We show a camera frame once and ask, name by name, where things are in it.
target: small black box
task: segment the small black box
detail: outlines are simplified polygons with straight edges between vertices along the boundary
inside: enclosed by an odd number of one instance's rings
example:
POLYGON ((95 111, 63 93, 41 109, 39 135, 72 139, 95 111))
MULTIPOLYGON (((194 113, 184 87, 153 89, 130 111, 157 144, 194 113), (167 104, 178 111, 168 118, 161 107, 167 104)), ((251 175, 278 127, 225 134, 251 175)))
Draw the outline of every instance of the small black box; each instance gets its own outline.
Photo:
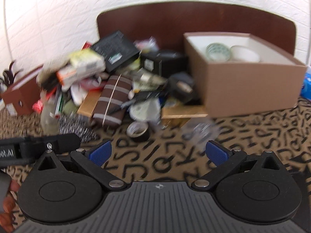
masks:
POLYGON ((188 57, 171 50, 142 53, 140 66, 154 74, 169 78, 172 74, 188 70, 188 57))
POLYGON ((139 57, 139 50, 120 31, 101 38, 90 48, 105 58, 108 73, 121 65, 133 63, 139 57))

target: finger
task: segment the finger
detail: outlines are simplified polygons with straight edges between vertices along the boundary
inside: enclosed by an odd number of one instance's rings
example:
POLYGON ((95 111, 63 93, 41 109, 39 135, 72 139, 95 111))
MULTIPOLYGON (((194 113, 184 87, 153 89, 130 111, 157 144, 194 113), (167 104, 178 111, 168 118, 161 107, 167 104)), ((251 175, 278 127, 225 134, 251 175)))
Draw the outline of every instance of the finger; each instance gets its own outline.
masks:
POLYGON ((0 225, 1 227, 10 226, 12 224, 12 215, 8 213, 0 214, 0 225))
POLYGON ((17 192, 21 186, 16 180, 12 180, 10 184, 10 191, 17 192))
POLYGON ((15 208, 15 200, 11 193, 8 193, 7 196, 3 200, 3 208, 7 213, 11 213, 15 208))
POLYGON ((4 226, 3 229, 7 232, 7 233, 11 233, 13 232, 14 228, 12 225, 8 225, 8 226, 4 226))

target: label sticker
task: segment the label sticker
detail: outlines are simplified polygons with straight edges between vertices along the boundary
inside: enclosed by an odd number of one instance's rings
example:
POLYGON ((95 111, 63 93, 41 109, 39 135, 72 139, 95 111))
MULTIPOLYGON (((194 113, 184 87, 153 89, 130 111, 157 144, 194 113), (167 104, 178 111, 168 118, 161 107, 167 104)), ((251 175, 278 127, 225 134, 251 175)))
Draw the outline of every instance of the label sticker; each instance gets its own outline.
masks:
POLYGON ((93 62, 91 64, 88 64, 86 67, 85 67, 85 71, 89 70, 89 69, 94 69, 96 68, 96 65, 97 63, 96 62, 93 62))
POLYGON ((3 149, 0 151, 0 158, 8 158, 8 157, 14 157, 14 152, 12 149, 3 149))
POLYGON ((153 71, 153 61, 146 59, 145 60, 145 68, 147 70, 149 70, 150 72, 152 72, 153 71))
POLYGON ((190 94, 193 89, 192 87, 190 87, 187 83, 183 82, 183 81, 179 81, 177 82, 177 86, 184 92, 190 94))
POLYGON ((114 63, 116 63, 118 60, 120 60, 121 58, 122 58, 122 54, 121 54, 121 53, 118 53, 118 54, 113 55, 112 57, 110 57, 109 62, 110 62, 111 64, 114 64, 114 63))

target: wooden board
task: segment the wooden board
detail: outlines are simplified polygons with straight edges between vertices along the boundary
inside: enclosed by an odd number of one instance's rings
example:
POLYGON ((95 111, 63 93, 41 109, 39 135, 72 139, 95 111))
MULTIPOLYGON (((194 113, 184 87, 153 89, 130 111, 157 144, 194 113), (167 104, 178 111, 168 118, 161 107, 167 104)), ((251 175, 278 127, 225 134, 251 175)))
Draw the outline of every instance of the wooden board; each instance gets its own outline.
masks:
POLYGON ((118 8, 97 17, 104 37, 116 30, 131 41, 155 37, 160 48, 183 51, 185 32, 251 33, 294 54, 295 24, 245 6, 207 2, 163 2, 118 8))

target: striped pouch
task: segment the striped pouch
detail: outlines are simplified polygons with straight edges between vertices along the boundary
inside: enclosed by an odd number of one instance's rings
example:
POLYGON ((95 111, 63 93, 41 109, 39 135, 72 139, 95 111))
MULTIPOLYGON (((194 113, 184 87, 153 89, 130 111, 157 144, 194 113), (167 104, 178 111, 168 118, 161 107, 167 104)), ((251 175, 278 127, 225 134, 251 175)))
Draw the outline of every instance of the striped pouch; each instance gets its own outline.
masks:
POLYGON ((126 110, 118 111, 112 115, 107 115, 107 113, 116 106, 128 101, 128 94, 131 89, 131 80, 121 75, 112 75, 94 109, 93 118, 96 122, 103 127, 117 128, 120 126, 126 110))

